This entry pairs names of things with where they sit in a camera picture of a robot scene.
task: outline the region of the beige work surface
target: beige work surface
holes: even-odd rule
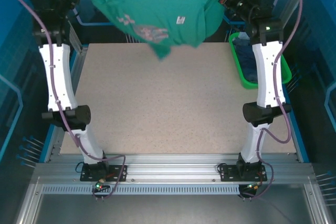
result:
[[[246,141],[242,107],[257,90],[240,84],[229,43],[172,48],[158,61],[147,44],[90,44],[76,98],[106,153],[239,153]],[[282,117],[270,128],[287,137]],[[269,136],[263,152],[295,152]],[[79,153],[66,134],[62,154]]]

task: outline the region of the green plastic bin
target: green plastic bin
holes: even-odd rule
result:
[[[231,45],[231,50],[232,50],[233,57],[234,57],[235,62],[236,62],[236,66],[237,66],[237,69],[238,69],[240,80],[241,80],[242,85],[245,89],[257,89],[258,84],[247,81],[245,79],[244,75],[243,75],[242,68],[240,67],[239,60],[238,60],[238,57],[237,57],[237,53],[236,53],[235,47],[232,43],[233,39],[238,37],[238,35],[239,35],[239,33],[231,34],[230,37],[229,37],[229,43]],[[283,57],[283,55],[281,55],[281,77],[282,77],[282,84],[286,84],[290,81],[290,79],[292,79],[292,73],[290,72],[288,64],[287,64],[285,58]]]

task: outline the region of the green t-shirt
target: green t-shirt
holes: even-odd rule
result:
[[[116,27],[149,43],[159,58],[174,45],[197,47],[223,20],[218,0],[92,0]]]

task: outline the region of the speckled tabletop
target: speckled tabletop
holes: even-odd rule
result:
[[[106,153],[239,153],[246,141],[246,90],[228,43],[172,48],[158,61],[147,44],[90,44],[76,98],[91,108],[91,125]],[[283,117],[270,129],[287,137]],[[295,152],[266,137],[265,153]],[[62,154],[79,153],[66,134]]]

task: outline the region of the black mounting plate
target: black mounting plate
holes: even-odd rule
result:
[[[244,173],[244,178],[241,178],[237,165],[221,164],[218,166],[218,171],[221,175],[221,182],[260,182],[260,177],[257,173]],[[264,165],[261,165],[261,173],[263,174],[263,182],[267,181]]]
[[[105,178],[106,182],[116,182],[118,180],[120,172],[122,172],[123,174],[121,175],[119,182],[125,182],[127,177],[127,165],[124,165],[123,171],[121,171],[121,165],[109,165],[109,171],[107,173],[107,176],[102,176],[99,173],[98,174],[87,173],[83,166],[80,174],[80,181],[97,182],[98,180]]]

